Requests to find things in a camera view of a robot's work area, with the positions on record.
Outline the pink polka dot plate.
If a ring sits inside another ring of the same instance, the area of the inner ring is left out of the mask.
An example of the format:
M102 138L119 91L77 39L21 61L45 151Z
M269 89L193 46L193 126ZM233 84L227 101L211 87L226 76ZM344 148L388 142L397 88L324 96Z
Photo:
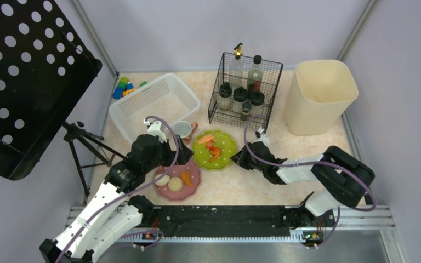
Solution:
M167 185L160 187L155 185L157 193L169 201L183 201L192 196L201 183L201 170L196 162L191 159L185 165L175 165L167 175L170 178L180 177L182 171L188 171L191 174L193 187L187 187L184 184L179 192L172 192Z

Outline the green polka dot plate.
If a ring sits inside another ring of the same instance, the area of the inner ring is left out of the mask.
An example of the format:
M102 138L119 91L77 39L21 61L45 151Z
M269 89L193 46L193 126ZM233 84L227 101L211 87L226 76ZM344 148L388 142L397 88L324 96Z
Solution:
M213 134L215 139L214 146L220 147L222 153L220 157L209 163L212 155L206 149L206 144L199 145L197 139L206 134ZM237 153L237 145L233 137L222 130L207 130L199 134L191 144L194 151L193 159L200 168L206 170L223 170L233 163L231 157Z

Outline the small pepper jar black lid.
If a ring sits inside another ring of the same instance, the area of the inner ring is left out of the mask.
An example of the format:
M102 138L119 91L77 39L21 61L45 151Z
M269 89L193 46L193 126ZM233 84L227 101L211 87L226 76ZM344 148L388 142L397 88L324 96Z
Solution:
M241 105L240 120L247 121L252 109L252 104L249 101L245 101Z

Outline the glass shaker black lid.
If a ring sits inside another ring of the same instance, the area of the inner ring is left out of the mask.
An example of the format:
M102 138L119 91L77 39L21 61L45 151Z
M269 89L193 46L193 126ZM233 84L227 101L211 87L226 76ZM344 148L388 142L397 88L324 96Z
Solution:
M219 95L217 97L218 107L223 110L228 110L231 105L232 88L229 82L224 82L219 87Z
M260 115L263 113L264 109L264 101L265 101L265 95L260 92L252 92L249 96L249 102L252 105L251 108L251 115Z
M234 112L241 111L242 104L246 102L247 96L248 90L243 86L240 86L233 91L232 109Z

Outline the white plastic basket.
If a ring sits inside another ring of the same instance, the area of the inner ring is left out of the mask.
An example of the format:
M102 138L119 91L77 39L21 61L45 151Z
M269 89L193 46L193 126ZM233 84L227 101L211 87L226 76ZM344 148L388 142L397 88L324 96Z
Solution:
M191 88L176 74L166 73L109 107L115 126L129 142L146 133L144 119L156 116L170 126L194 119L201 102Z

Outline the dark sauce bottle black cap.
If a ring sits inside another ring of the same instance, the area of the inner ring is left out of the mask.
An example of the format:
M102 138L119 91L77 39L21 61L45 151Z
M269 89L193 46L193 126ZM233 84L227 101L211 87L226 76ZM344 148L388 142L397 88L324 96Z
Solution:
M263 69L261 66L262 57L261 55L255 55L253 58L253 65L248 71L247 76L247 85L249 93L255 93L260 91L262 79L263 79Z

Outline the glass oil bottle gold spout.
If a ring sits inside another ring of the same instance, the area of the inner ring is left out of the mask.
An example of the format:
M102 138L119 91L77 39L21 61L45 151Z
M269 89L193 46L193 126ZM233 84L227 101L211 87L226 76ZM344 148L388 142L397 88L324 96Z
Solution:
M234 48L234 59L229 67L229 83L230 87L235 90L242 85L242 74L243 74L243 43L239 43Z

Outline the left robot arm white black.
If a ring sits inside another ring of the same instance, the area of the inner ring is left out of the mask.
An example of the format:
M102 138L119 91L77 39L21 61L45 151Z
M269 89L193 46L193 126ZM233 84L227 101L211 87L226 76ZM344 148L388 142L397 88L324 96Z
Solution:
M95 197L76 220L39 250L45 262L97 262L104 252L130 229L141 224L152 205L145 197L131 198L147 187L145 176L157 167L184 165L193 156L179 136L173 151L168 140L143 134L132 143L126 158L113 165Z

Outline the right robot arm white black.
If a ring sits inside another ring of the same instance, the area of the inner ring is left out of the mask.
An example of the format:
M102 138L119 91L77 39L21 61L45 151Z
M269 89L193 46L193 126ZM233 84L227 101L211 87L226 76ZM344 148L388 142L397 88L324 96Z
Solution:
M265 143L256 141L231 159L245 170L261 172L275 185L320 182L322 190L311 194L302 205L315 217L341 205L356 207L375 179L371 168L337 146L330 146L317 156L290 161L276 158Z

